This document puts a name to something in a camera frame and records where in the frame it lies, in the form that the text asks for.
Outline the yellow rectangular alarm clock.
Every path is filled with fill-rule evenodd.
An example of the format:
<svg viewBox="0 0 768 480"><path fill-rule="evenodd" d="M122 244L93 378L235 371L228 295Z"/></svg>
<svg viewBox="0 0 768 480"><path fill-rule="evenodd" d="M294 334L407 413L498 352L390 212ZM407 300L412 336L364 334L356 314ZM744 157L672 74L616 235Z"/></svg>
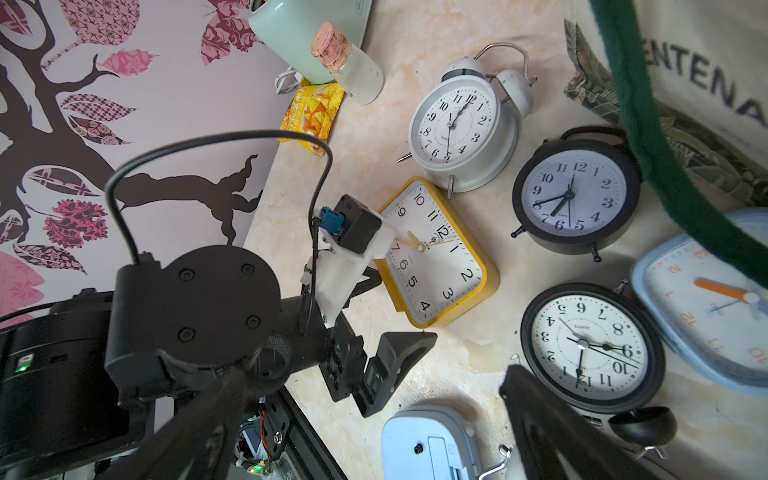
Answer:
<svg viewBox="0 0 768 480"><path fill-rule="evenodd" d="M425 178L411 178L380 214L396 234L376 266L395 310L412 326L448 324L498 290L498 269L446 196Z"/></svg>

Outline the canvas tote bag green handles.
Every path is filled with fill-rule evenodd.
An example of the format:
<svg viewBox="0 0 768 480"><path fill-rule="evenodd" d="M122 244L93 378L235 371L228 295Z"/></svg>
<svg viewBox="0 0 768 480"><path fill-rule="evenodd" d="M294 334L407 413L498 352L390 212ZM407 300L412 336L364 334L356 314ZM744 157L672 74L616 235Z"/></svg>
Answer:
<svg viewBox="0 0 768 480"><path fill-rule="evenodd" d="M767 249L722 207L767 203L767 5L568 1L566 94L624 130L671 219L760 285Z"/></svg>

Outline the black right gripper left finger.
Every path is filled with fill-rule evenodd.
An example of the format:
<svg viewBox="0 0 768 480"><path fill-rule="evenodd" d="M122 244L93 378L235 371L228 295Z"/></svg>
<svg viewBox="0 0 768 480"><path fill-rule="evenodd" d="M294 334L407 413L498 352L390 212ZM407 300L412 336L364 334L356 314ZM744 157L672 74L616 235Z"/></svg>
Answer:
<svg viewBox="0 0 768 480"><path fill-rule="evenodd" d="M246 406L246 375L231 369L101 479L224 479Z"/></svg>

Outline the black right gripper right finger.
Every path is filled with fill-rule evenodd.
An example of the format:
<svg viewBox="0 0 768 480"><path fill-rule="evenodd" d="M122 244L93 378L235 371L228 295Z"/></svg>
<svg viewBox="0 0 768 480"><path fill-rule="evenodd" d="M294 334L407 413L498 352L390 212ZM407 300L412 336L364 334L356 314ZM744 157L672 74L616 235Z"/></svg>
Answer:
<svg viewBox="0 0 768 480"><path fill-rule="evenodd" d="M520 365L499 390L527 479L566 479L566 461L582 479L653 479L606 436Z"/></svg>

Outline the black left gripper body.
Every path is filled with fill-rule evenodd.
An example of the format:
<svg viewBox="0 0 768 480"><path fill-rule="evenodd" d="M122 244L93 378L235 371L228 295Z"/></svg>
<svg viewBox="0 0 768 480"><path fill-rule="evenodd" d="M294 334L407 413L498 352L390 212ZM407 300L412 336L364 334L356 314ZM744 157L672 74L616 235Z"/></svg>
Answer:
<svg viewBox="0 0 768 480"><path fill-rule="evenodd" d="M368 368L364 340L340 313L330 332L329 358L319 365L334 402L352 396L358 404L373 402L373 371Z"/></svg>

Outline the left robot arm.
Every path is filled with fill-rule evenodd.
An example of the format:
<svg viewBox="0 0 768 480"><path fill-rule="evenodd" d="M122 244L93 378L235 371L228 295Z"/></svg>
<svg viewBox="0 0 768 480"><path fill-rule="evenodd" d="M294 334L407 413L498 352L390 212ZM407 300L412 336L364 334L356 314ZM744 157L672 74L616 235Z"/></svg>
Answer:
<svg viewBox="0 0 768 480"><path fill-rule="evenodd" d="M168 265L140 253L117 205L119 183L166 155L279 130L219 133L154 149L123 164L105 187L107 209L130 254L111 292L86 289L5 316L1 332L1 475L50 479L82 466L99 479L223 479L253 467L240 440L253 430L269 461L287 457L302 479L344 473L285 383L321 370L334 401L369 417L383 409L437 340L387 332L368 356L343 315L381 283L370 265L394 231L351 196L310 209L314 249L298 296L281 295L268 263L213 245Z"/></svg>

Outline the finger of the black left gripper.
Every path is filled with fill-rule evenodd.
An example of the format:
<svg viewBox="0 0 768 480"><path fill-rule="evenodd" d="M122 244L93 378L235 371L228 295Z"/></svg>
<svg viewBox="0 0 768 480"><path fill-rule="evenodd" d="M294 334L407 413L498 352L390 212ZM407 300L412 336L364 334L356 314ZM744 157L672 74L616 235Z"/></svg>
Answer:
<svg viewBox="0 0 768 480"><path fill-rule="evenodd" d="M380 412L408 372L435 346L433 332L387 332L353 392L363 418Z"/></svg>
<svg viewBox="0 0 768 480"><path fill-rule="evenodd" d="M346 303L344 304L345 308L348 308L350 306L350 301L353 298L378 287L382 283L381 275L376 268L366 267L362 276L364 277L364 279L358 281L354 286L350 296L348 297Z"/></svg>

